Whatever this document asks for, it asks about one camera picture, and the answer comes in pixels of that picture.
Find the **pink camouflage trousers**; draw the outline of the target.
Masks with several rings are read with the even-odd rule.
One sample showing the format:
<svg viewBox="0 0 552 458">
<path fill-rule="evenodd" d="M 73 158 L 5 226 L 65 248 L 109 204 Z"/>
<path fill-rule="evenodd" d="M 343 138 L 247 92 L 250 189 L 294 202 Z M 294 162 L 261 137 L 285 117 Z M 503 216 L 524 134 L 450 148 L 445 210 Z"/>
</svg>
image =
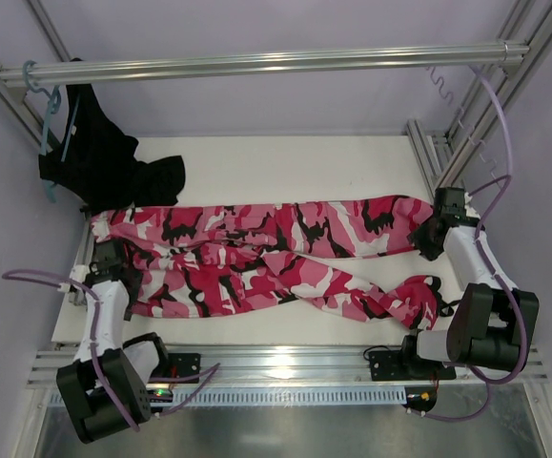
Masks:
<svg viewBox="0 0 552 458">
<path fill-rule="evenodd" d="M 432 213 L 401 195 L 208 207 L 111 210 L 94 239 L 119 240 L 142 280 L 134 314 L 168 319 L 239 315 L 303 300 L 363 323 L 393 318 L 430 329 L 442 313 L 440 279 L 416 275 L 392 290 L 333 266 L 412 250 Z"/>
</svg>

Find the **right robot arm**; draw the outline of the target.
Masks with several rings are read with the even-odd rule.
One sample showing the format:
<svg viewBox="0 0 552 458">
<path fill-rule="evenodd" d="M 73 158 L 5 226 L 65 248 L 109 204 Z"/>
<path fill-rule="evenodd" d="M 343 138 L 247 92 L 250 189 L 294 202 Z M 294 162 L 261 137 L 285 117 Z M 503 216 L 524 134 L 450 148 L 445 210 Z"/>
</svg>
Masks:
<svg viewBox="0 0 552 458">
<path fill-rule="evenodd" d="M 412 378 L 427 379 L 447 366 L 466 366 L 490 385 L 513 381 L 527 362 L 539 299 L 503 273 L 464 190 L 437 189 L 432 216 L 409 240 L 427 260 L 447 255 L 463 294 L 446 309 L 452 318 L 447 329 L 419 331 L 403 339 L 399 363 Z"/>
</svg>

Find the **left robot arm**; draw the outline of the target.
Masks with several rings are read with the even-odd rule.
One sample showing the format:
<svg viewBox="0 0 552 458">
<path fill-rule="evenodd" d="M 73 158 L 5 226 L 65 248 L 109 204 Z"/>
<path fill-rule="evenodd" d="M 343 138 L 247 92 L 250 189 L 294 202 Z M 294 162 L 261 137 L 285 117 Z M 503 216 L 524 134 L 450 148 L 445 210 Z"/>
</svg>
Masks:
<svg viewBox="0 0 552 458">
<path fill-rule="evenodd" d="M 90 444 L 149 421 L 147 384 L 169 364 L 162 340 L 148 333 L 123 340 L 141 273 L 120 240 L 98 242 L 85 280 L 87 322 L 71 364 L 56 373 L 56 386 L 78 439 Z"/>
</svg>

